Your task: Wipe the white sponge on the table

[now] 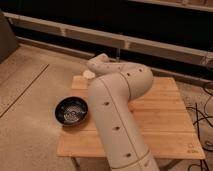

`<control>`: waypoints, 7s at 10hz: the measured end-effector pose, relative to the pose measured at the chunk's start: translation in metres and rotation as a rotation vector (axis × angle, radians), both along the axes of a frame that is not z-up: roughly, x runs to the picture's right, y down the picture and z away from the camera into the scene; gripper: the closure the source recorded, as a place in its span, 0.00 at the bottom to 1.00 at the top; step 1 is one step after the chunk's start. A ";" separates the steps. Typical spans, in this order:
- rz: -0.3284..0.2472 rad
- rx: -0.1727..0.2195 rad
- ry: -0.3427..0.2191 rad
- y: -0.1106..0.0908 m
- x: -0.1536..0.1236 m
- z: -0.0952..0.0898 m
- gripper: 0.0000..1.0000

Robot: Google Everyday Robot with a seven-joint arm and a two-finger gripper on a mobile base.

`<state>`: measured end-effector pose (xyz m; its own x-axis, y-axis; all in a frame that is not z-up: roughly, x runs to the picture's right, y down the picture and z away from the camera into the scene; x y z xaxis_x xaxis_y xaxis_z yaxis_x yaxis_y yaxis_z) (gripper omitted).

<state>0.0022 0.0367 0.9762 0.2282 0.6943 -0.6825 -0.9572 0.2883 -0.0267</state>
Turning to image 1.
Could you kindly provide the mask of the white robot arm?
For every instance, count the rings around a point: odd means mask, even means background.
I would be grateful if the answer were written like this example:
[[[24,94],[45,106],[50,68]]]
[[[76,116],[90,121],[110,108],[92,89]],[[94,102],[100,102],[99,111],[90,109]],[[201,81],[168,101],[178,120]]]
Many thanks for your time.
[[[160,171],[144,142],[128,102],[150,90],[149,67],[111,62],[102,53],[87,63],[98,75],[88,87],[88,105],[112,171]]]

